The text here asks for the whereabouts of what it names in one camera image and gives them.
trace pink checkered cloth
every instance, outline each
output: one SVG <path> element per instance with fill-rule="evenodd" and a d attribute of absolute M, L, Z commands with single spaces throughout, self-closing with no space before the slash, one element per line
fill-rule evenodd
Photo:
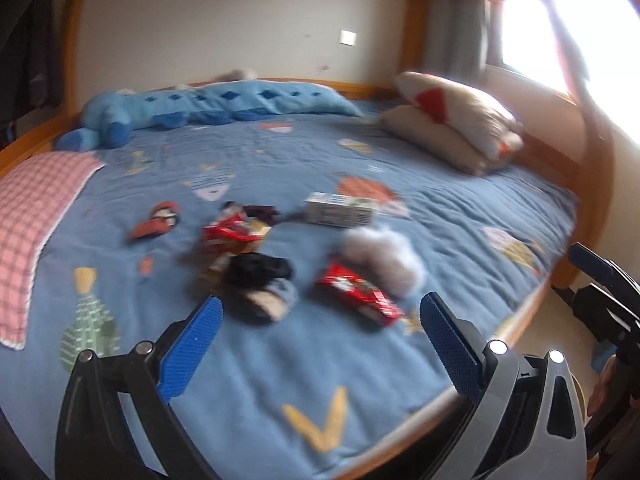
<path fill-rule="evenodd" d="M 0 343 L 22 350 L 38 257 L 104 164 L 88 153 L 36 155 L 0 179 Z"/>

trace beige pillow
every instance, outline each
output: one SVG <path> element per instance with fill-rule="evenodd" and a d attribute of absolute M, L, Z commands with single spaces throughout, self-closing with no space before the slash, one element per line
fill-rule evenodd
<path fill-rule="evenodd" d="M 460 133 L 447 124 L 436 124 L 413 105 L 401 105 L 380 115 L 380 125 L 390 134 L 423 147 L 457 170 L 481 176 L 504 168 L 513 153 L 495 162 L 489 161 Z"/>
<path fill-rule="evenodd" d="M 397 75 L 396 86 L 434 123 L 455 128 L 489 160 L 500 160 L 522 147 L 522 140 L 517 135 L 521 124 L 486 92 L 417 72 Z"/>

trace small cardboard box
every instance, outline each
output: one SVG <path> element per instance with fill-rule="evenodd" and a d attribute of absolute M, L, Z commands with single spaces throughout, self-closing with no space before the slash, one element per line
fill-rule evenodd
<path fill-rule="evenodd" d="M 356 227 L 371 224 L 378 208 L 373 198 L 312 193 L 306 199 L 305 217 L 313 224 Z"/>

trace wall socket plate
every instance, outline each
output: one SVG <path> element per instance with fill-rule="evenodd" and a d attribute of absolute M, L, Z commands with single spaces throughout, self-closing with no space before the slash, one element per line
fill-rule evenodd
<path fill-rule="evenodd" d="M 356 44 L 356 33 L 349 32 L 348 30 L 341 30 L 340 38 L 338 39 L 338 42 L 344 45 L 353 46 Z"/>

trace floor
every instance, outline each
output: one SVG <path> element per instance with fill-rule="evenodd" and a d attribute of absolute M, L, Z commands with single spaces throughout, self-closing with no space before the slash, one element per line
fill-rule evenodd
<path fill-rule="evenodd" d="M 598 377 L 591 368 L 591 352 L 596 344 L 593 335 L 573 316 L 571 308 L 550 290 L 514 350 L 539 356 L 551 349 L 564 353 L 588 400 Z"/>

